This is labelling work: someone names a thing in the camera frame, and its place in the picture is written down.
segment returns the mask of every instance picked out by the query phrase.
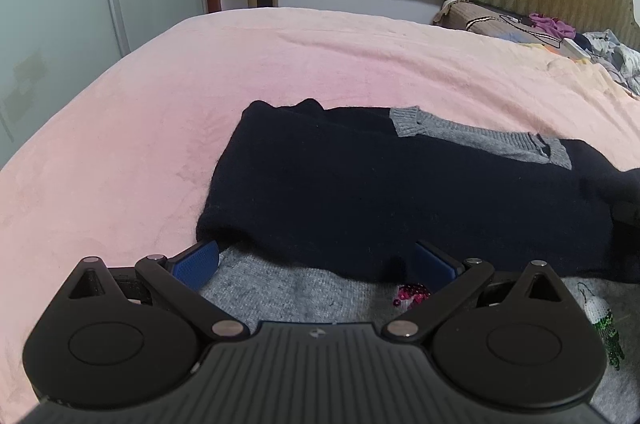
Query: sequin decoration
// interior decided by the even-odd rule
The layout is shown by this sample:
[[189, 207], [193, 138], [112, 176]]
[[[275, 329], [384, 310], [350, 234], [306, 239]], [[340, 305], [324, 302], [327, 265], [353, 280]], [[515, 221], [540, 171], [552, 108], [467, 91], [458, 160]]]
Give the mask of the sequin decoration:
[[399, 307], [403, 303], [403, 301], [411, 300], [411, 304], [409, 304], [408, 308], [412, 309], [415, 306], [422, 303], [425, 299], [429, 299], [431, 293], [427, 290], [424, 285], [420, 285], [420, 283], [409, 283], [407, 285], [400, 285], [398, 287], [398, 294], [394, 298], [394, 306]]
[[611, 308], [604, 299], [594, 295], [584, 283], [578, 283], [578, 291], [582, 294], [584, 313], [600, 335], [607, 350], [609, 364], [619, 370], [620, 361], [625, 359], [625, 353], [620, 346], [620, 335], [614, 326]]

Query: pink blanket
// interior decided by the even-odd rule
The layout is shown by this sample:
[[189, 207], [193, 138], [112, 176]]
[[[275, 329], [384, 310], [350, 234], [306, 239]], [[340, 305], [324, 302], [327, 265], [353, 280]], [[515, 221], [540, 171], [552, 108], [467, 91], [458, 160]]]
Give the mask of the pink blanket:
[[342, 12], [186, 20], [105, 72], [0, 171], [0, 422], [36, 403], [22, 345], [76, 263], [130, 266], [189, 247], [242, 110], [307, 97], [583, 139], [620, 169], [640, 166], [640, 101], [599, 65]]

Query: black sweater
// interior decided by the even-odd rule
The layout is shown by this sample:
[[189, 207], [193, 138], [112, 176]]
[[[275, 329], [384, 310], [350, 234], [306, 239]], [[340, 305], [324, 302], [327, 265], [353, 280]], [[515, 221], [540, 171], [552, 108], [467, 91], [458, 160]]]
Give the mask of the black sweater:
[[248, 239], [272, 260], [369, 281], [406, 281], [418, 239], [498, 270], [543, 259], [562, 276], [640, 281], [638, 230], [610, 217], [614, 201], [640, 198], [640, 173], [562, 143], [571, 171], [400, 138], [384, 108], [257, 101], [220, 157], [196, 237]]

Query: pile of clothes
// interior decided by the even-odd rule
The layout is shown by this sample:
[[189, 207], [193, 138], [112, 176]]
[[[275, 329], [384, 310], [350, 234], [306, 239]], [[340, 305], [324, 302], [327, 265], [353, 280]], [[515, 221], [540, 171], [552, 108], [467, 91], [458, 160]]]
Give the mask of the pile of clothes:
[[640, 96], [640, 52], [618, 41], [609, 29], [604, 32], [587, 32], [584, 35], [571, 25], [539, 14], [529, 15], [530, 26], [558, 39], [572, 39], [590, 57], [609, 72], [620, 86]]

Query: pink sequins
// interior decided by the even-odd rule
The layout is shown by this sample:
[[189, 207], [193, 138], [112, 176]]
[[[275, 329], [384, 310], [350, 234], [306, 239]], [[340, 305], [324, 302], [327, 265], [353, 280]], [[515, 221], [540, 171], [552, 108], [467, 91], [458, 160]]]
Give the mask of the pink sequins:
[[399, 307], [403, 301], [411, 300], [409, 308], [413, 308], [416, 305], [422, 303], [425, 299], [429, 299], [431, 293], [424, 285], [420, 283], [410, 283], [408, 285], [400, 285], [398, 287], [398, 294], [394, 298], [394, 306]]

